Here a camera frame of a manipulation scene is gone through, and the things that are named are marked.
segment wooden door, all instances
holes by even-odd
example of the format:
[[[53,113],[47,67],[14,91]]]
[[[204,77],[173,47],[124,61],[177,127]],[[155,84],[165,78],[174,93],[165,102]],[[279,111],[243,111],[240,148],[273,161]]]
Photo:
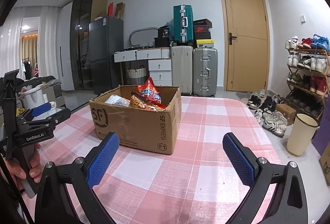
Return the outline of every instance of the wooden door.
[[[224,1],[228,30],[226,89],[243,92],[265,89],[269,37],[264,0]]]

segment silver suitcase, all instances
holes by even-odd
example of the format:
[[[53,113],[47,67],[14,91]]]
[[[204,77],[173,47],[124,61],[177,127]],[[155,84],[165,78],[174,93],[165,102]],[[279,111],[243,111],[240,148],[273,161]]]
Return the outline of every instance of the silver suitcase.
[[[182,94],[192,94],[192,47],[173,46],[172,85],[179,86]]]
[[[213,97],[217,91],[218,51],[215,48],[196,48],[193,52],[193,93]]]

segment door frame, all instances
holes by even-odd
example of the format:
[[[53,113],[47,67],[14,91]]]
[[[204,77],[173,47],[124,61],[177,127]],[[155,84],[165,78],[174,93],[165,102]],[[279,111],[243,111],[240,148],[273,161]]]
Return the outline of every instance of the door frame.
[[[226,0],[222,1],[222,12],[223,12],[223,25],[224,25],[224,39],[225,39],[225,67],[224,67],[224,77],[223,77],[223,85],[225,90],[227,90],[227,81],[228,81],[228,51],[229,51],[229,38],[228,38],[228,19],[227,19],[227,10],[226,10]],[[268,77],[269,77],[269,63],[270,63],[270,31],[269,31],[269,22],[268,22],[268,13],[266,0],[262,0],[265,9],[266,22],[267,22],[267,75],[266,75],[266,85],[265,90],[268,88]]]

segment white curtain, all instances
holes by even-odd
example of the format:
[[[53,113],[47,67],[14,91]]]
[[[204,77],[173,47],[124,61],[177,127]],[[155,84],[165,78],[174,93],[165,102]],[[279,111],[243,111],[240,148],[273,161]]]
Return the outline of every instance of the white curtain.
[[[58,79],[56,60],[56,31],[59,7],[43,6],[38,29],[39,77],[54,76]]]
[[[0,27],[0,77],[19,69],[17,78],[23,79],[20,33],[25,7],[13,8]]]

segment curtain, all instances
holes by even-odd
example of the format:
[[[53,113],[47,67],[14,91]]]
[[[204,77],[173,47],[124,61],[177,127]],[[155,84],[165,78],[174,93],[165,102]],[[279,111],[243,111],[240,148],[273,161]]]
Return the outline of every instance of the curtain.
[[[39,77],[54,76],[58,79],[56,59],[56,31],[59,7],[43,6],[38,29]]]
[[[34,65],[37,63],[37,44],[38,34],[26,35],[21,37],[22,59],[31,62],[30,70],[33,77]]]
[[[17,78],[23,79],[20,33],[25,7],[13,8],[0,27],[0,77],[19,69]]]

